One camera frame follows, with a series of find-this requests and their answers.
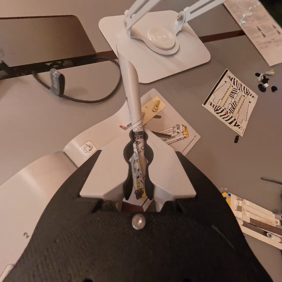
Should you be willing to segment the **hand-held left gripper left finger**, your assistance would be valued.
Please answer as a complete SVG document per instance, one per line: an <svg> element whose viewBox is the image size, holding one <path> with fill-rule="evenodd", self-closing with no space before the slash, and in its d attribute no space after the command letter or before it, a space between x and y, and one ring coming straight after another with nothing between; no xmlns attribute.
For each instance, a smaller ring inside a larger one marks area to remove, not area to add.
<svg viewBox="0 0 282 282"><path fill-rule="evenodd" d="M118 210L123 199L128 200L133 189L132 166L129 159L133 155L132 130L126 130L100 152L80 196L112 201Z"/></svg>

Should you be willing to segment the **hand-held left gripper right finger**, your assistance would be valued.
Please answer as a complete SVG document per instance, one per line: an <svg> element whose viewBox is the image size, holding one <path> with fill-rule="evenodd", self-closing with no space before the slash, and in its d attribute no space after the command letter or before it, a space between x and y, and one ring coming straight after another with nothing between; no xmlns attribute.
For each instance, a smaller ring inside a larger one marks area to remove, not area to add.
<svg viewBox="0 0 282 282"><path fill-rule="evenodd" d="M167 201L194 198L196 191L174 149L150 130L144 135L145 191L155 201L156 210L160 211Z"/></svg>

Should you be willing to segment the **white lego instruction booklet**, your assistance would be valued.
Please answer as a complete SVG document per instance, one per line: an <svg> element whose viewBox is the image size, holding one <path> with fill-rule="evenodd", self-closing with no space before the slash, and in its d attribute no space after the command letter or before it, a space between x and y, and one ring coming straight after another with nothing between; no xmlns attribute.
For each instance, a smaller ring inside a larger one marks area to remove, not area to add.
<svg viewBox="0 0 282 282"><path fill-rule="evenodd" d="M139 83L124 86L134 140L129 199L118 210L80 196L105 146L79 168L62 152L28 165L1 186L1 281L192 280L188 220L179 207L192 198L157 211L147 197Z"/></svg>

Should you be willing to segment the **white lego helicopter model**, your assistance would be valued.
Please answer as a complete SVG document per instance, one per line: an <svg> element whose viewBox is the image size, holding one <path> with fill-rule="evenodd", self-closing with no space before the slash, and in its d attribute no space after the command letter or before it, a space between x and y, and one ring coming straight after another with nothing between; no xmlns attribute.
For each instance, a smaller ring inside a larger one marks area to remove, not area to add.
<svg viewBox="0 0 282 282"><path fill-rule="evenodd" d="M282 250L282 215L258 206L222 188L222 196L231 208L241 231Z"/></svg>

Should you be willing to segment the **cluster of small lego pieces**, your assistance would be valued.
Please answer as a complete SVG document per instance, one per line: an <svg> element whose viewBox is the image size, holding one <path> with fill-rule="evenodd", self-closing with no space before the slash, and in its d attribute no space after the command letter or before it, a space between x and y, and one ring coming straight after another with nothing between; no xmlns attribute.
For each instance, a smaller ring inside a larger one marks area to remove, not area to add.
<svg viewBox="0 0 282 282"><path fill-rule="evenodd" d="M275 74L275 71L272 69L270 71L264 72L264 73L255 73L255 76L257 77L257 81L261 82L262 84L268 84L269 77L273 76Z"/></svg>

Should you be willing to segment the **zebra striped sticker sheet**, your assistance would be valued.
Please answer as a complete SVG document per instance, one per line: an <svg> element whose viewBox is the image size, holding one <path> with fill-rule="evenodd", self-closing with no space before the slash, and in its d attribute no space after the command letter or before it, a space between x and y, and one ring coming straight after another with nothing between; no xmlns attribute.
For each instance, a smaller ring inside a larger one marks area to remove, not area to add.
<svg viewBox="0 0 282 282"><path fill-rule="evenodd" d="M257 100L258 95L226 69L202 106L243 137Z"/></svg>

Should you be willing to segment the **dark brown rounded panel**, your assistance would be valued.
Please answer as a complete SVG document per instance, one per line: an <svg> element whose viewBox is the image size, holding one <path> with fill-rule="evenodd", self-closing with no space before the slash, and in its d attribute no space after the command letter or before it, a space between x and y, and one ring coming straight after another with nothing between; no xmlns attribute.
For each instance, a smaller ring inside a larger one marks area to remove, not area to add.
<svg viewBox="0 0 282 282"><path fill-rule="evenodd" d="M75 15L1 18L0 50L8 67L96 54Z"/></svg>

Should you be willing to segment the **clear plastic scrap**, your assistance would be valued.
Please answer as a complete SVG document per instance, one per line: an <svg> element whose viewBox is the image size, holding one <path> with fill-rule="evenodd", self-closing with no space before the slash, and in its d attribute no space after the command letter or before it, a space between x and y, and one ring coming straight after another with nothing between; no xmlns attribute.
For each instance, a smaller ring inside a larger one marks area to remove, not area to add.
<svg viewBox="0 0 282 282"><path fill-rule="evenodd" d="M239 25L242 26L246 23L249 16L253 14L253 11L261 4L260 1L247 1L242 4L242 15L239 19Z"/></svg>

